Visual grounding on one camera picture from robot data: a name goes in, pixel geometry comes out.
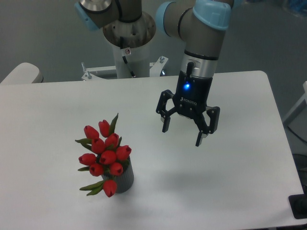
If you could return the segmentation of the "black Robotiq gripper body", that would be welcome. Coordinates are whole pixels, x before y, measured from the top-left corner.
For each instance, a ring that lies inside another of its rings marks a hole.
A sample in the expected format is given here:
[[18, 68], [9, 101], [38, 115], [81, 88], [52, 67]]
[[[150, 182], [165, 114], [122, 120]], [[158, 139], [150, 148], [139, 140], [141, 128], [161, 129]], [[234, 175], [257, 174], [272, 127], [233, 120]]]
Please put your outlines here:
[[175, 93], [175, 108], [179, 115], [194, 119], [207, 107], [213, 78], [197, 78], [180, 72]]

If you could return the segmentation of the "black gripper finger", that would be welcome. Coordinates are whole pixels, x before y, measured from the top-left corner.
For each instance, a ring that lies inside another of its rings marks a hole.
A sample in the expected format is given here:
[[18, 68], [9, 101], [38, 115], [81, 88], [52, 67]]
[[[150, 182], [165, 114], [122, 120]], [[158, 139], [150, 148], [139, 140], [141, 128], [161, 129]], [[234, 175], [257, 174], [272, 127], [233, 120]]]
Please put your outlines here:
[[209, 134], [213, 134], [218, 127], [219, 115], [220, 115], [220, 107], [206, 107], [205, 110], [206, 115], [209, 117], [209, 124], [206, 123], [203, 113], [196, 114], [193, 118], [196, 126], [199, 129], [199, 133], [197, 136], [195, 146], [200, 146], [202, 139], [206, 138]]
[[156, 112], [161, 116], [161, 121], [163, 122], [162, 132], [168, 131], [170, 124], [170, 116], [176, 112], [176, 108], [173, 107], [170, 110], [166, 109], [167, 101], [172, 99], [174, 94], [170, 90], [165, 90], [161, 92], [160, 98], [157, 104]]

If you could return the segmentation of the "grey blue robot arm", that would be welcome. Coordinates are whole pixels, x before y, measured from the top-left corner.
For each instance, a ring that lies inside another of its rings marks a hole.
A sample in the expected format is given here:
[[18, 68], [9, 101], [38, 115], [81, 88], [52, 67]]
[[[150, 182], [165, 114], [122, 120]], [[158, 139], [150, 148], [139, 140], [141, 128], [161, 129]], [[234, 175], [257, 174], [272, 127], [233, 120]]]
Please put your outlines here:
[[199, 133], [196, 145], [217, 130], [220, 108], [207, 105], [231, 11], [237, 0], [168, 1], [155, 17], [142, 10], [140, 0], [79, 0], [74, 7], [90, 31], [102, 30], [112, 45], [119, 79], [148, 77], [148, 44], [161, 31], [185, 43], [175, 92], [161, 93], [156, 112], [163, 132], [177, 113], [192, 119]]

